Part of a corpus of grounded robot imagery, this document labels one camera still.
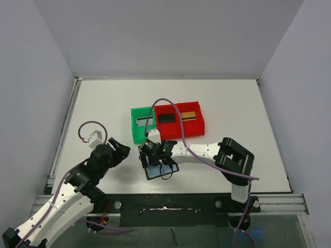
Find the metal frame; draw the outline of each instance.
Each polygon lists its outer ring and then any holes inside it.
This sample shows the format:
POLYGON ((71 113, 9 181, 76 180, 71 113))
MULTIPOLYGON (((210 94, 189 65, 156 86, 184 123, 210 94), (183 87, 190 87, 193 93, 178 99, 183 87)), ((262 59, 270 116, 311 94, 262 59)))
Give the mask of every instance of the metal frame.
MULTIPOLYGON (((181 75, 175 77, 173 79, 187 79, 185 75, 181 75)), ((257 81, 257 85, 259 88, 259 78, 254 78, 257 81)), ((52 168, 50 171, 50 176, 48 178, 47 187, 53 187, 55 175, 56 175, 56 168, 58 166, 59 159, 61 157, 61 153, 63 150, 64 141, 66 139, 66 135, 68 132, 69 124, 71 121, 74 105, 77 100, 77 96, 79 93, 79 88, 84 80, 118 80, 118 79, 110 79, 108 77, 76 77, 74 81, 74 86, 72 89, 68 110, 65 116, 65 121, 62 127, 60 140, 58 143, 58 147, 56 150, 56 154, 54 157, 54 162, 52 164, 52 168)), ((307 215, 309 214, 308 208, 305 202, 305 198, 303 194, 253 194, 259 197, 259 203, 261 207, 260 213, 252 213, 254 215, 297 215, 300 227, 305 239, 305 243, 307 248, 315 248, 313 235, 311 229, 308 224, 307 215)), ((37 195, 35 202, 33 204, 31 215, 33 215, 38 209, 44 205, 52 195, 37 195)), ((107 216, 117 216, 119 217, 120 213, 111 213, 107 214, 107 216)), ((100 216, 100 214, 87 214, 86 216, 100 216)))

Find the white table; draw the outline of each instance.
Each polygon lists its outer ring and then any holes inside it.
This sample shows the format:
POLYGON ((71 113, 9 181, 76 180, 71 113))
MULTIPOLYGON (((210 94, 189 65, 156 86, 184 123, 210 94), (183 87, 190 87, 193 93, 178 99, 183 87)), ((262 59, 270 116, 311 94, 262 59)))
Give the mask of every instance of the white table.
MULTIPOLYGON (((109 169, 99 187, 108 194, 228 193, 231 184, 223 174, 202 164, 181 164, 171 179, 148 181, 138 159, 131 133, 130 109, 151 106, 158 98, 175 103, 199 101, 205 119, 205 136, 191 143, 221 142, 231 137, 255 155, 252 192, 290 192, 290 185, 255 80, 102 80, 82 81, 63 151, 56 168, 53 193, 74 165, 88 158, 91 149, 78 138, 87 120, 103 123, 109 137, 131 147, 129 157, 109 169)), ((101 130, 87 125, 82 134, 101 130)))

